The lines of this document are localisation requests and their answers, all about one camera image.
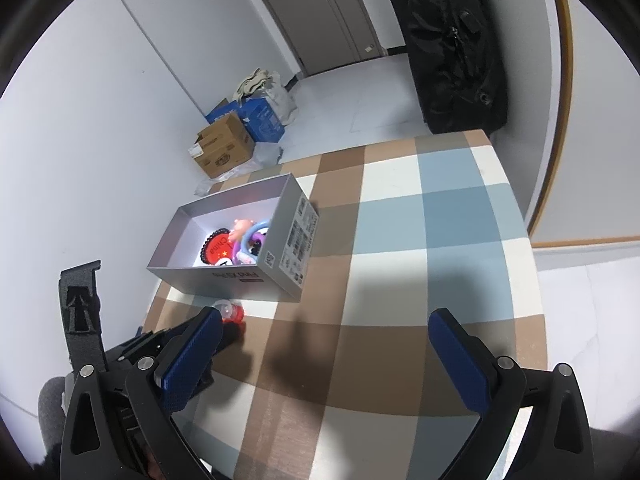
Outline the red figurine charm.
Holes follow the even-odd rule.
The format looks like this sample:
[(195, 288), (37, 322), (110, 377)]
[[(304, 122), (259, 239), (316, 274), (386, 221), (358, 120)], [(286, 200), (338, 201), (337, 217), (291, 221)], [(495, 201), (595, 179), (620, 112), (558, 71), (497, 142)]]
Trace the red figurine charm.
[(236, 302), (227, 299), (218, 299), (213, 303), (212, 308), (220, 313), (224, 324), (233, 323), (241, 325), (244, 322), (244, 309)]

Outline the red round badge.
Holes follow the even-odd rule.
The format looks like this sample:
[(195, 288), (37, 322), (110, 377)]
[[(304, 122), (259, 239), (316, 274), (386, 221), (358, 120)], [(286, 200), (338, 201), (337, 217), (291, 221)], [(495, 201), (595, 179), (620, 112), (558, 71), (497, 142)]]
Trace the red round badge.
[(214, 265), (214, 262), (224, 256), (231, 257), (234, 261), (235, 244), (228, 240), (227, 233), (212, 234), (201, 249), (202, 263)]

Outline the pink pig toy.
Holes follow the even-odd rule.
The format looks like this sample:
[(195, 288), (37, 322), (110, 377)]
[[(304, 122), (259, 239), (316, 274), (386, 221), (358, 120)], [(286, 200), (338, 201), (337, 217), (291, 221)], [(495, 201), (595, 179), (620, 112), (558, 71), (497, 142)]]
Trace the pink pig toy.
[(235, 219), (234, 225), (229, 232), (228, 240), (231, 244), (239, 243), (245, 233), (254, 226), (254, 221), (250, 219)]

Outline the white round badge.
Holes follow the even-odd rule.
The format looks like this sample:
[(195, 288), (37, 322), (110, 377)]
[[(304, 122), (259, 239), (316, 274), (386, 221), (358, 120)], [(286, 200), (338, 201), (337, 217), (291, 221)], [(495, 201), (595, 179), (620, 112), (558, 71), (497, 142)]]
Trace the white round badge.
[(214, 262), (214, 266), (234, 266), (234, 261), (231, 257), (224, 256), (217, 259)]

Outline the plaid tablecloth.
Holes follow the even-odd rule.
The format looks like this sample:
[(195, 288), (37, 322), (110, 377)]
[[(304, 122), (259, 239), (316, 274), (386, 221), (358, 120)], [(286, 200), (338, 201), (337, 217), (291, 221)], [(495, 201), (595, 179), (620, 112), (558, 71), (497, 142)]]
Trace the plaid tablecloth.
[[(231, 479), (435, 479), (475, 424), (435, 356), (446, 308), (493, 352), (547, 364), (532, 245), (480, 130), (316, 155), (213, 187), (292, 174), (318, 226), (297, 301), (235, 299), (246, 378), (175, 414)], [(175, 326), (217, 298), (160, 282), (144, 326)]]

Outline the silver cardboard box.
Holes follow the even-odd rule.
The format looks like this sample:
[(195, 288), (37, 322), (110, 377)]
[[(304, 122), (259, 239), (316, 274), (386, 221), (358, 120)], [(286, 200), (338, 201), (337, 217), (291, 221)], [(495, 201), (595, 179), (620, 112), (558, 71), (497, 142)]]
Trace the silver cardboard box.
[[(234, 243), (234, 266), (202, 263), (205, 241), (229, 235), (235, 219), (254, 226)], [(292, 174), (245, 183), (179, 207), (148, 270), (187, 295), (297, 301), (317, 226), (317, 211)]]

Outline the brown cardboard box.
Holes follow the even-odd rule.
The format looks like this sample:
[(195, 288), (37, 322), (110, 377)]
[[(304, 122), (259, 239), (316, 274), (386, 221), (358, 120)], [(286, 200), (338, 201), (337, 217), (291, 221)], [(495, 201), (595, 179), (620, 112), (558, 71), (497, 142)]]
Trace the brown cardboard box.
[(188, 152), (207, 177), (216, 178), (250, 160), (254, 148), (250, 133), (232, 112), (204, 128)]

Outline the blue cardboard box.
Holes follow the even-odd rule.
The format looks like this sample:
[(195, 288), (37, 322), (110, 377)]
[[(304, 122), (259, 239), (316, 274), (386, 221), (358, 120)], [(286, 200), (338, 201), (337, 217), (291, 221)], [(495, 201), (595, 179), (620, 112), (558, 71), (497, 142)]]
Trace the blue cardboard box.
[(255, 142), (278, 143), (285, 133), (279, 117), (265, 98), (220, 104), (209, 112), (205, 119), (212, 124), (230, 113), (238, 115)]

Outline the beige canvas bag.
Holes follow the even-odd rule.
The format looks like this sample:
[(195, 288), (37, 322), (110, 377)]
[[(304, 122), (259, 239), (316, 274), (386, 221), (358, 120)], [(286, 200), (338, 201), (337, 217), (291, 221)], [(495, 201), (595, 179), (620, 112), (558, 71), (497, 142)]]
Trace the beige canvas bag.
[(280, 86), (281, 78), (277, 72), (270, 72), (264, 68), (256, 68), (250, 76), (245, 77), (236, 87), (233, 99), (242, 102), (254, 94), (261, 94)]

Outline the black hanging garment bag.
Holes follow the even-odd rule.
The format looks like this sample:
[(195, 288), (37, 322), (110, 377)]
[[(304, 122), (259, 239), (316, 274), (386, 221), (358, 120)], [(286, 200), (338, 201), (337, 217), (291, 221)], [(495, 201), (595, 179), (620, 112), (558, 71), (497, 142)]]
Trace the black hanging garment bag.
[(423, 120), (434, 134), (506, 124), (506, 70), (487, 0), (396, 0)]

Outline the grey door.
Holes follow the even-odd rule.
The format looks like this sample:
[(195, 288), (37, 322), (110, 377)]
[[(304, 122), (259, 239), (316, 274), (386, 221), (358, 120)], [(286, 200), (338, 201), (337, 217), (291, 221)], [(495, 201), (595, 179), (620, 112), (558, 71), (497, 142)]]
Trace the grey door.
[(405, 45), (390, 0), (262, 0), (306, 76)]

